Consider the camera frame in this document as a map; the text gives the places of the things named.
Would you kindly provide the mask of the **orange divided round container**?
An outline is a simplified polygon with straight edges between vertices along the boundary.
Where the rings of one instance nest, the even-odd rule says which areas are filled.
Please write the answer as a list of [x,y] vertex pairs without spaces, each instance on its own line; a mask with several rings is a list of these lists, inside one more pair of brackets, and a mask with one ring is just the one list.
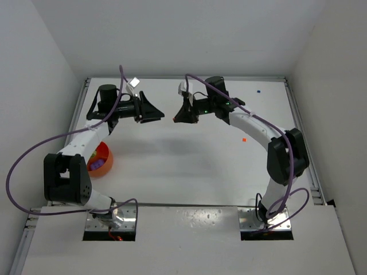
[[101,142],[87,163],[88,174],[92,178],[100,178],[109,173],[114,163],[114,156],[105,142]]

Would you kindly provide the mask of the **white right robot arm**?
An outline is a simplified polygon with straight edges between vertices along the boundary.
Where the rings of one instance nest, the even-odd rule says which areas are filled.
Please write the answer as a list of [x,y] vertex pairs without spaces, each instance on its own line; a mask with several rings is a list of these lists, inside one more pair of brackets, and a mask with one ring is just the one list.
[[224,78],[214,76],[201,80],[206,87],[203,99],[197,99],[189,83],[190,75],[178,86],[183,98],[175,123],[198,123],[199,117],[215,117],[235,127],[255,141],[267,152],[267,172],[270,176],[265,194],[255,207],[255,214],[263,223],[280,214],[292,192],[292,184],[309,167],[310,160],[303,134],[297,128],[286,130],[258,116],[245,107],[245,102],[230,97]]

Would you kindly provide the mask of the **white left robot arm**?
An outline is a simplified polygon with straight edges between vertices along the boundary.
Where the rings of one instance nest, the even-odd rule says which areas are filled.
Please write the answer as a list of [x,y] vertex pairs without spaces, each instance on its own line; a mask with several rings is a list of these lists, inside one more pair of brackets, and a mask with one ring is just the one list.
[[158,121],[165,115],[152,105],[143,92],[124,93],[113,84],[99,86],[87,113],[85,130],[74,134],[71,142],[56,154],[44,158],[44,196],[52,202],[81,206],[109,228],[117,229],[123,216],[116,201],[92,188],[87,163],[112,134],[119,119],[134,118],[137,123]]

